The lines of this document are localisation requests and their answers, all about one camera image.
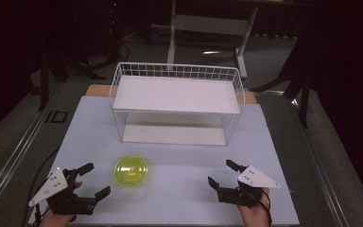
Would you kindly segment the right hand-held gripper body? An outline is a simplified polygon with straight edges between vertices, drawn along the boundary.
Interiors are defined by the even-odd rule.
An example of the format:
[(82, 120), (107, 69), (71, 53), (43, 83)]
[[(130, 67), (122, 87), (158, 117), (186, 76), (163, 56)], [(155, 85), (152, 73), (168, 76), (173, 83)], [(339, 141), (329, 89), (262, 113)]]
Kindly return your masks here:
[(237, 177), (238, 187), (226, 188), (219, 186), (217, 197), (219, 202), (253, 207), (262, 197), (263, 188), (280, 188), (281, 184), (253, 166), (246, 166)]

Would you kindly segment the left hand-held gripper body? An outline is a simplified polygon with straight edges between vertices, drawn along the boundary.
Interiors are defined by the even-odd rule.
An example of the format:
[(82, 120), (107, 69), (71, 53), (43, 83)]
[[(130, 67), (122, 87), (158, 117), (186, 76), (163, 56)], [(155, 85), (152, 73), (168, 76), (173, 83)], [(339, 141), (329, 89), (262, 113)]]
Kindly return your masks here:
[(91, 215), (97, 202), (95, 198), (83, 198), (75, 193), (77, 176), (77, 168), (57, 168), (28, 202), (28, 206), (34, 207), (46, 201), (57, 215)]

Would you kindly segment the yellow-green plastic bowl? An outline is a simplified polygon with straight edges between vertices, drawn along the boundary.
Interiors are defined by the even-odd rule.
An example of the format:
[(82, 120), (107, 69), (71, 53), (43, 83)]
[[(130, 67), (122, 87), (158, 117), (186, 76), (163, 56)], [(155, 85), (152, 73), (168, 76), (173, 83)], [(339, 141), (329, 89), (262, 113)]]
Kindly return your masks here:
[(119, 185), (138, 186), (147, 177), (147, 161), (141, 155), (122, 155), (114, 165), (112, 174)]

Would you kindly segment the white wire shelf rack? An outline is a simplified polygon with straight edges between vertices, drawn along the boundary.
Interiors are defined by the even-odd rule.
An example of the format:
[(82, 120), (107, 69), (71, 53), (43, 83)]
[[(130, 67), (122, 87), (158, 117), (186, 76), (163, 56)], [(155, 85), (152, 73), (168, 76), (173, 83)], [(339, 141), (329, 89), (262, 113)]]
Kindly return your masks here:
[(234, 67), (120, 62), (110, 88), (112, 114), (126, 143), (223, 147), (245, 101)]

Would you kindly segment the person's left hand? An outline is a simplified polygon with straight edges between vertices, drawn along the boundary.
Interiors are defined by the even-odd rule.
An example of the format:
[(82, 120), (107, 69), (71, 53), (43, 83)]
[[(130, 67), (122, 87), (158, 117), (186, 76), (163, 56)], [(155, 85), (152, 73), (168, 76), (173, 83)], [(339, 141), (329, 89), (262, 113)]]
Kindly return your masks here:
[(47, 207), (43, 214), (39, 227), (67, 227), (68, 224), (76, 219), (76, 215), (57, 215)]

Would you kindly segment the person's right hand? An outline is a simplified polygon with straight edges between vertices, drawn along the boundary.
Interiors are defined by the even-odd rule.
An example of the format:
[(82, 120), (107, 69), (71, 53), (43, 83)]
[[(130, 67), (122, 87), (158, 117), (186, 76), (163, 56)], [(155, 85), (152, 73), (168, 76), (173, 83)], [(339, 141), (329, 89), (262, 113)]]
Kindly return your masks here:
[(238, 205), (238, 211), (241, 215), (245, 227), (270, 227), (269, 223), (269, 189), (263, 188), (263, 194), (260, 199), (261, 204), (252, 208)]

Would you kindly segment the black floor socket plate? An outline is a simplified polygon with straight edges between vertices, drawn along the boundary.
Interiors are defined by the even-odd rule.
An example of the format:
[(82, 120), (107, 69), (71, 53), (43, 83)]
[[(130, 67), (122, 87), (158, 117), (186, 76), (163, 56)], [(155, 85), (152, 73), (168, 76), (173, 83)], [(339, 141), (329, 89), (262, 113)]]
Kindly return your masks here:
[(50, 111), (44, 120), (45, 123), (65, 123), (68, 112)]

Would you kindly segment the black stand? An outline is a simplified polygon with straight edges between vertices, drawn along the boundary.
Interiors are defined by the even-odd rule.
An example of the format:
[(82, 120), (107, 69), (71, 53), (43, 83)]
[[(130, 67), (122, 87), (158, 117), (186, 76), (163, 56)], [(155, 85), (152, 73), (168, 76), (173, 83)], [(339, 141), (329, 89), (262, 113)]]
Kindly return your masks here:
[(103, 77), (97, 75), (92, 70), (83, 66), (81, 63), (72, 60), (59, 50), (44, 50), (40, 55), (40, 86), (38, 93), (40, 95), (39, 111), (42, 111), (49, 101), (49, 73), (52, 73), (58, 81), (66, 81), (68, 74), (65, 66), (75, 69), (81, 75), (90, 79), (103, 80)]
[(299, 119), (304, 128), (307, 128), (307, 108), (311, 81), (311, 70), (307, 68), (309, 63), (309, 39), (301, 37), (297, 40), (287, 60), (285, 61), (279, 76), (255, 88), (250, 88), (251, 92), (263, 93), (266, 90), (289, 80), (283, 96), (293, 100), (298, 93), (301, 93), (301, 103), (299, 108)]

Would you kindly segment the metal floor rail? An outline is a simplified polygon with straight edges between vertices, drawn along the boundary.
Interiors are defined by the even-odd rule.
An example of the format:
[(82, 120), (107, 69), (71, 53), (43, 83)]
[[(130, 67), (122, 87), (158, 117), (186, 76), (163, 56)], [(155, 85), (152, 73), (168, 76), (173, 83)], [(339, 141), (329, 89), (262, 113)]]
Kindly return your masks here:
[(40, 98), (28, 95), (0, 122), (0, 196), (64, 86), (64, 82), (52, 86), (41, 111)]
[(337, 198), (337, 194), (335, 189), (333, 188), (330, 179), (327, 175), (327, 172), (321, 162), (321, 159), (318, 155), (318, 151), (315, 147), (315, 144), (312, 141), (311, 135), (308, 129), (305, 129), (299, 119), (298, 112), (300, 110), (299, 104), (296, 99), (288, 101), (290, 105), (290, 110), (293, 115), (296, 117), (295, 123), (301, 129), (303, 141), (309, 149), (309, 155), (311, 160), (311, 165), (314, 169), (314, 173), (317, 177), (317, 181), (320, 186), (320, 190), (322, 191), (323, 197), (328, 205), (329, 212), (332, 215), (334, 223), (337, 227), (349, 227), (348, 221), (342, 211), (340, 202)]

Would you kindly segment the white metal table frame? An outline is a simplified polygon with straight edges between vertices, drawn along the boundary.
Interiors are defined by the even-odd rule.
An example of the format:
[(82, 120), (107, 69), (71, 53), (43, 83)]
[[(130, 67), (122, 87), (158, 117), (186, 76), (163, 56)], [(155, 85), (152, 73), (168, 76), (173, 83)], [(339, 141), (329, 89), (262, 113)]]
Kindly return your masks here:
[(235, 49), (237, 67), (242, 79), (248, 77), (244, 52), (251, 35), (258, 7), (253, 7), (248, 20), (222, 19), (214, 17), (185, 15), (177, 13), (177, 0), (171, 0), (170, 43), (167, 52), (168, 64), (173, 64), (176, 52), (176, 31), (206, 32), (223, 35), (234, 35), (242, 38), (241, 45)]

